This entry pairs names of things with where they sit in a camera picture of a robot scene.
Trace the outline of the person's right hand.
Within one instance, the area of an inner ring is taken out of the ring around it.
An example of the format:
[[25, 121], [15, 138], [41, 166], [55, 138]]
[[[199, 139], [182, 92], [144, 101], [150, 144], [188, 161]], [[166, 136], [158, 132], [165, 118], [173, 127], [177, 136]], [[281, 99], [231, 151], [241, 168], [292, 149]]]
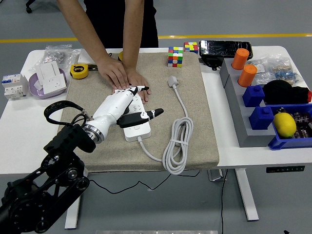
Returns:
[[128, 78], [120, 61], [111, 57], [101, 58], [96, 62], [101, 76], [115, 89], [126, 89], [129, 87]]

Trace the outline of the person's left hand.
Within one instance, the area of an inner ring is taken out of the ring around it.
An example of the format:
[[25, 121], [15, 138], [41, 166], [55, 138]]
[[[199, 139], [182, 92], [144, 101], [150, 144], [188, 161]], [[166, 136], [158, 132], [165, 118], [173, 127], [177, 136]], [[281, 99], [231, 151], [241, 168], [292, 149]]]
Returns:
[[[146, 86], [149, 87], [148, 81], [145, 77], [143, 77], [141, 74], [139, 74], [135, 68], [126, 68], [125, 69], [126, 75], [128, 77], [128, 82], [132, 86]], [[152, 93], [150, 89], [143, 90], [138, 92], [137, 94], [140, 96], [141, 101], [143, 104], [148, 102], [149, 95]]]

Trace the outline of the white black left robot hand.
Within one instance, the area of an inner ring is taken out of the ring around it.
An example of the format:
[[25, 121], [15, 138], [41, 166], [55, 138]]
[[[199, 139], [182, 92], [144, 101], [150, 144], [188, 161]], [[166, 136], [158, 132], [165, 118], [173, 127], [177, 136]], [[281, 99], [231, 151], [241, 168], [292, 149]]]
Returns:
[[138, 92], [148, 89], [148, 86], [135, 86], [117, 90], [104, 100], [83, 129], [96, 144], [100, 144], [107, 137], [108, 130], [113, 125], [119, 125], [120, 128], [133, 127], [161, 115], [164, 112], [162, 108], [126, 114], [134, 96]]

